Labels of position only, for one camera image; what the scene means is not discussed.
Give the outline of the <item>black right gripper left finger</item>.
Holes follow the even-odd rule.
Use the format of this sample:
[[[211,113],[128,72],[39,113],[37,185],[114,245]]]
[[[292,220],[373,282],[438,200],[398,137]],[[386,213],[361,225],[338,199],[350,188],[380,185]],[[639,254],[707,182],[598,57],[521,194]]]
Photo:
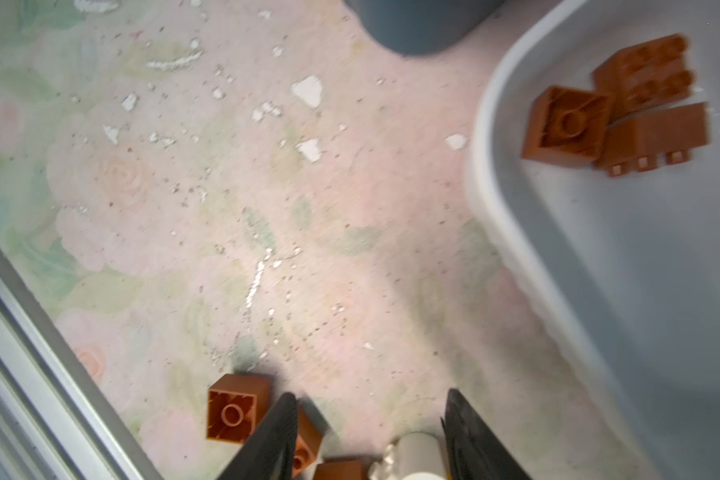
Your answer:
[[[298,435],[298,401],[283,393],[218,480],[291,480]]]

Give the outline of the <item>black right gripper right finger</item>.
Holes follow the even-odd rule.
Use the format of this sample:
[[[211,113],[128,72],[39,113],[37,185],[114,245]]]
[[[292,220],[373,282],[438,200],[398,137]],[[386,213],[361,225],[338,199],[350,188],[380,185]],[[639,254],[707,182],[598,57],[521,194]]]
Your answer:
[[[441,423],[451,479],[531,479],[458,389],[448,391]]]

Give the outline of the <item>brown studded lego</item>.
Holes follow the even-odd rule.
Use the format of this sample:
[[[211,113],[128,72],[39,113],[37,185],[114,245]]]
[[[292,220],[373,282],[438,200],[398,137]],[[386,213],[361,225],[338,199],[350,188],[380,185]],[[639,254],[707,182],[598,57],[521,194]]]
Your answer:
[[[298,407],[298,431],[294,449],[292,477],[296,478],[316,460],[323,435],[302,407]]]

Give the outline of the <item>white curved lego brick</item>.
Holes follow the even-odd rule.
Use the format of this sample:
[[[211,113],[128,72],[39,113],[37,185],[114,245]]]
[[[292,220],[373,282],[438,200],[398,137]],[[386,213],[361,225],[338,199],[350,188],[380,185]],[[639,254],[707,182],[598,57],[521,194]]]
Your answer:
[[[437,437],[414,432],[387,445],[382,459],[368,469],[371,480],[446,480],[445,456]]]

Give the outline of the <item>brown hollow lego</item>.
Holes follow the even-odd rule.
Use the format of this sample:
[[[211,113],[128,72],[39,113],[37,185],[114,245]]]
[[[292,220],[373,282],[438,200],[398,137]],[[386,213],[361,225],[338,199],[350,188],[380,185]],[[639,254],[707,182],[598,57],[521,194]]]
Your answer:
[[[601,157],[613,108],[608,93],[552,85],[532,103],[521,157],[579,168]]]
[[[272,380],[225,374],[208,389],[206,438],[244,444],[269,410]]]

